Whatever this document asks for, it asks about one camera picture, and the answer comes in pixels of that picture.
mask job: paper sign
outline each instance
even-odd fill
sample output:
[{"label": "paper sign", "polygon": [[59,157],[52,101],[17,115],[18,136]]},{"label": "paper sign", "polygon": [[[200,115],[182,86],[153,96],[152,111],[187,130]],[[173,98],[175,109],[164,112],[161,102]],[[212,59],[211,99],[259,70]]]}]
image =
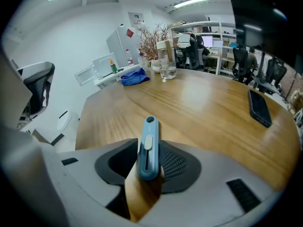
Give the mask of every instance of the paper sign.
[{"label": "paper sign", "polygon": [[128,16],[131,22],[131,27],[145,27],[145,21],[142,13],[128,13]]},{"label": "paper sign", "polygon": [[133,31],[131,31],[130,29],[127,29],[127,36],[128,37],[131,38],[133,36],[133,34],[134,34]]}]

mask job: smartphone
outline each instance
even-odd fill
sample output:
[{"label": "smartphone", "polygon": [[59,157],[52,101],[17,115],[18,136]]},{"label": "smartphone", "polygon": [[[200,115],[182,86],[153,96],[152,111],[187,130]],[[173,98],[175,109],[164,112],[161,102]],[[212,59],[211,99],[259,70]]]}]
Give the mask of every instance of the smartphone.
[{"label": "smartphone", "polygon": [[265,99],[258,93],[249,90],[248,98],[250,103],[250,115],[269,128],[271,126],[271,119]]}]

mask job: round table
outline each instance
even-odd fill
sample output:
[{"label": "round table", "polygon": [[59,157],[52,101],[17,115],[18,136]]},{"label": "round table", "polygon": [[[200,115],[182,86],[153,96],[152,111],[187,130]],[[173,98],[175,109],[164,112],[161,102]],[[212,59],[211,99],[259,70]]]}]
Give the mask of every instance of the round table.
[{"label": "round table", "polygon": [[[150,81],[124,87],[116,82],[88,97],[77,132],[76,150],[140,139],[143,121],[159,119],[160,139],[226,154],[282,190],[296,166],[300,141],[291,114],[262,94],[272,125],[250,116],[248,91],[237,81],[193,70],[172,80],[147,72]],[[125,181],[131,220],[138,221],[160,196],[161,179],[145,183],[135,166]]]}]

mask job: blue cloth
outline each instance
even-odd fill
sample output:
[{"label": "blue cloth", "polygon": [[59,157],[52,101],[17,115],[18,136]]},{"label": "blue cloth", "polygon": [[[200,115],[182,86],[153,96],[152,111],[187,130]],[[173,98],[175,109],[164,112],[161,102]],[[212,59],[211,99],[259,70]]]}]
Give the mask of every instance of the blue cloth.
[{"label": "blue cloth", "polygon": [[143,68],[138,68],[131,72],[124,74],[121,77],[121,83],[123,86],[136,85],[144,81],[148,81],[150,78],[145,75]]}]

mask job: refrigerator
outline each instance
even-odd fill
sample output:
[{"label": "refrigerator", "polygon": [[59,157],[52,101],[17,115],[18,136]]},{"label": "refrigerator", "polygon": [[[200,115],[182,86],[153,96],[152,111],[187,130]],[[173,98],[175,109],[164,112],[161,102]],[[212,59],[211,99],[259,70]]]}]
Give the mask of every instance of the refrigerator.
[{"label": "refrigerator", "polygon": [[132,55],[134,65],[139,64],[139,50],[140,43],[138,33],[132,27],[118,27],[107,38],[107,46],[111,53],[114,53],[119,67],[127,66],[126,50],[128,49]]}]

